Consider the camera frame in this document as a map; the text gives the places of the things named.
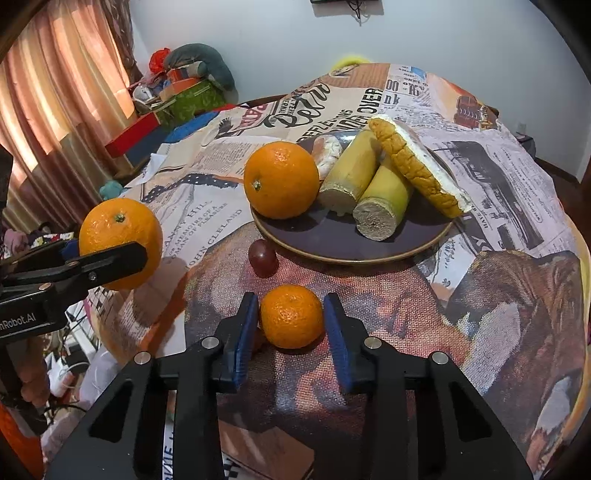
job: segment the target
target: plate rim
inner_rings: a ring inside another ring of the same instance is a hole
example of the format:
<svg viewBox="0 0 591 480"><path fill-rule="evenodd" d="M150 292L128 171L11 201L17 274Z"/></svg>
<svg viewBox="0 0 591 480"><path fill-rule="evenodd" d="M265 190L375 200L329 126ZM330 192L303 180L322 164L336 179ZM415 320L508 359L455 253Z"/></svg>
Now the plate rim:
<svg viewBox="0 0 591 480"><path fill-rule="evenodd" d="M324 262L324 263L330 263L330 264L334 264L334 265L379 265L379 264L389 263L389 262L393 262L396 260L403 260L405 258L412 257L412 256L426 250L427 248L429 248L430 246L434 245L439 240L441 240L442 237L447 235L449 229L452 227L452 224L453 224L453 220L450 219L450 221L447 223L445 228L439 234L437 234L434 238L429 240L427 243L419 245L418 247L416 247L412 250L408 250L402 254L391 255L389 257L372 258L370 260L346 260L344 258L332 258L332 257L323 257L321 255L314 255L314 254L304 252L303 250L299 250L298 248L295 248L295 247L292 247L291 245L286 244L282 240L279 240L277 237L275 237L272 233L269 232L269 230L267 230L265 228L265 226L261 223L261 220L259 218L259 214L252 207L251 207L251 212L252 212L252 218L255 222L255 225L258 228L258 230L260 231L260 233L262 234L262 236L272 240L277 245L285 248L286 250L288 250L292 253L295 253L295 254L305 257L305 258L309 258L311 260L316 260L318 262Z"/></svg>

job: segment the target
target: grape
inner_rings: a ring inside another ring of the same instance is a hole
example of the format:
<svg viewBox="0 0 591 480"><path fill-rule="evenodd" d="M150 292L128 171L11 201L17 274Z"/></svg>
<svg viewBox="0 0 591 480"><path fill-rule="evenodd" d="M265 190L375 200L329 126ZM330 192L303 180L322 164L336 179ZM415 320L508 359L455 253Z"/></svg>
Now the grape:
<svg viewBox="0 0 591 480"><path fill-rule="evenodd" d="M275 275L279 268L279 260L275 249L267 240L255 240L248 249L248 261L254 273L259 278L269 278Z"/></svg>

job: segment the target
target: triangular cutout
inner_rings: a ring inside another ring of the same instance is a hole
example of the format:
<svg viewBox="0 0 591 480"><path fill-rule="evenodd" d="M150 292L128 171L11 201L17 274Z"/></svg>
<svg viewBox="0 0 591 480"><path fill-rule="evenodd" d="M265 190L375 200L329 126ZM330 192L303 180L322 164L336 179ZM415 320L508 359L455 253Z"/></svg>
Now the triangular cutout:
<svg viewBox="0 0 591 480"><path fill-rule="evenodd" d="M133 389L134 386L131 382L125 382L121 385L113 400L100 412L92 427L90 427L89 435L91 437L112 443L121 440Z"/></svg>
<svg viewBox="0 0 591 480"><path fill-rule="evenodd" d="M456 414L457 431L460 440L472 442L490 437L492 435L490 425L470 401L460 384L453 382L449 388L452 394L453 410Z"/></svg>

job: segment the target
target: metal pin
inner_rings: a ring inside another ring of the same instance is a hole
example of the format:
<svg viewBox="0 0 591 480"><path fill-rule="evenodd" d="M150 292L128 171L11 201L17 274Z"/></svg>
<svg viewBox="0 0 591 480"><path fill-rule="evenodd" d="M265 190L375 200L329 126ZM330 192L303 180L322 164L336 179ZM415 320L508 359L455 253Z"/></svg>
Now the metal pin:
<svg viewBox="0 0 591 480"><path fill-rule="evenodd" d="M144 365L147 364L151 358L152 355L150 355L149 352L140 352L135 354L134 362L138 365Z"/></svg>
<svg viewBox="0 0 591 480"><path fill-rule="evenodd" d="M201 345L203 348L215 348L220 344L220 341L215 338L215 337L205 337L202 342Z"/></svg>
<svg viewBox="0 0 591 480"><path fill-rule="evenodd" d="M382 341L377 337L367 337L363 343L367 348L371 348L372 350L382 346Z"/></svg>
<svg viewBox="0 0 591 480"><path fill-rule="evenodd" d="M437 365L445 365L449 362L449 357L443 352L435 352L431 358Z"/></svg>

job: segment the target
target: tangerine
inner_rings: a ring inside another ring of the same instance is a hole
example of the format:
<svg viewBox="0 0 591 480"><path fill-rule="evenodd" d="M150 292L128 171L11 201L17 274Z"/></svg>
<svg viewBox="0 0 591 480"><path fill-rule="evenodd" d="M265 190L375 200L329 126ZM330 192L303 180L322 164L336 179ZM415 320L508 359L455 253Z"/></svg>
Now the tangerine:
<svg viewBox="0 0 591 480"><path fill-rule="evenodd" d="M98 204L82 222L78 245L80 255L88 255L134 241L146 249L148 261L145 267L104 285L110 290L131 290L152 276L162 257L162 228L146 205L127 198Z"/></svg>
<svg viewBox="0 0 591 480"><path fill-rule="evenodd" d="M324 332L322 304L300 285L273 288L261 301L261 327L276 347L305 347Z"/></svg>
<svg viewBox="0 0 591 480"><path fill-rule="evenodd" d="M283 220L304 213L318 194L314 158L301 146L272 142L256 150L244 166L244 191L261 215Z"/></svg>

